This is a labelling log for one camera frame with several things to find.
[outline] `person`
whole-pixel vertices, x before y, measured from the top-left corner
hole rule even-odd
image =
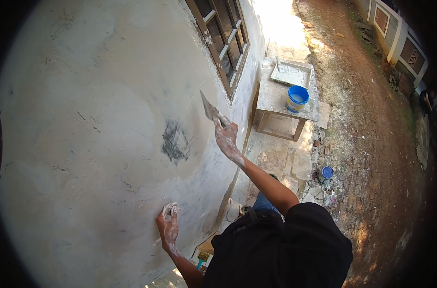
[[[238,125],[216,124],[221,151],[260,190],[253,208],[212,239],[214,257],[205,275],[175,246],[177,210],[156,218],[163,249],[189,288],[341,287],[353,260],[352,246],[318,204],[299,203],[289,188],[247,160],[236,147]]]
[[[428,87],[420,93],[420,97],[418,98],[418,102],[422,107],[423,113],[430,115],[434,109],[434,99],[436,98],[436,91]]]

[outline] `table leg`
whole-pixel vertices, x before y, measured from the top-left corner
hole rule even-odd
[[[302,134],[303,126],[305,125],[305,122],[306,122],[306,120],[299,119],[299,123],[298,123],[297,128],[295,129],[295,133],[293,135],[293,140],[295,142],[297,142],[299,140],[300,135]]]
[[[266,111],[263,112],[263,117],[262,117],[262,120],[260,121],[260,124],[258,125],[257,132],[260,133],[263,131],[263,129],[265,129],[266,122],[268,121],[268,118],[269,118],[269,113]]]

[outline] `paint tray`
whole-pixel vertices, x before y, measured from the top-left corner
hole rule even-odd
[[[305,89],[310,87],[311,81],[311,68],[303,65],[298,65],[295,61],[284,61],[277,59],[277,64],[273,73],[271,74],[271,79],[278,82],[289,84],[291,86],[298,85]]]

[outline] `putty knife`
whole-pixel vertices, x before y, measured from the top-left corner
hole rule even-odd
[[[223,128],[229,126],[231,121],[220,113],[215,106],[209,103],[201,90],[199,90],[199,92],[201,93],[202,103],[204,104],[205,116],[215,123],[220,123]]]

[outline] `window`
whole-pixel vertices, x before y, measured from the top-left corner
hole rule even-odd
[[[425,63],[425,58],[409,38],[406,38],[406,43],[404,44],[404,48],[402,48],[401,57],[407,64],[409,64],[415,73],[420,73],[423,63]]]
[[[186,0],[231,98],[249,50],[239,0]]]
[[[385,12],[383,8],[377,5],[375,8],[374,23],[383,37],[385,37],[387,34],[389,18],[390,18],[390,14]]]

